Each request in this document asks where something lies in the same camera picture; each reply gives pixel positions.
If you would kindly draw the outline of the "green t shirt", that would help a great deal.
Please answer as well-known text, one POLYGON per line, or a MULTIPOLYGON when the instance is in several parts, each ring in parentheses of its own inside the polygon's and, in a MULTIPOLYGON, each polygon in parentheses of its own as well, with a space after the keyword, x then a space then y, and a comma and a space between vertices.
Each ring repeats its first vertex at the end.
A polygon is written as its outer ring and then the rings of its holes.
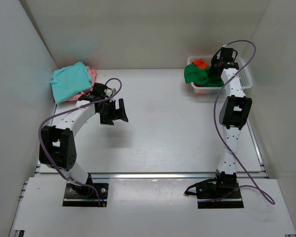
POLYGON ((222 87, 224 85, 221 77, 209 75, 210 66, 201 69, 193 64, 189 64, 184 69, 185 83, 194 83, 201 87, 222 87))

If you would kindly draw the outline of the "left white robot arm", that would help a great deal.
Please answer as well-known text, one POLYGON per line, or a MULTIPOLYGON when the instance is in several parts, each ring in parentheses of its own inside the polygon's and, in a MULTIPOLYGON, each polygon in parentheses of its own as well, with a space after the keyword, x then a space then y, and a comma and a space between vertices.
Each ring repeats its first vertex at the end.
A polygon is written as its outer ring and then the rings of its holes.
POLYGON ((93 192, 92 178, 77 163, 75 136, 94 115, 100 115, 100 124, 114 125, 114 121, 128 122, 122 98, 82 96, 75 107, 53 126, 39 129, 39 162, 53 168, 68 182, 76 185, 77 192, 87 197, 93 192))

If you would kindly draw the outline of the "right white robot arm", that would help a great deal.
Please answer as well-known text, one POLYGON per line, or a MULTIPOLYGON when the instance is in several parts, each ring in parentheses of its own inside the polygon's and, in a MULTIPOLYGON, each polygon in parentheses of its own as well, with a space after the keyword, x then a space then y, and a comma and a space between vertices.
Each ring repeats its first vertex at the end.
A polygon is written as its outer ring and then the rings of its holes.
POLYGON ((220 76, 226 84, 223 89, 226 92, 226 100, 219 114, 225 149, 216 170, 215 182, 211 185, 212 194, 218 198, 224 197, 237 187, 234 154, 252 105, 252 100, 243 92, 238 76, 239 65, 233 54, 237 54, 235 49, 222 47, 211 59, 209 69, 209 75, 220 76))

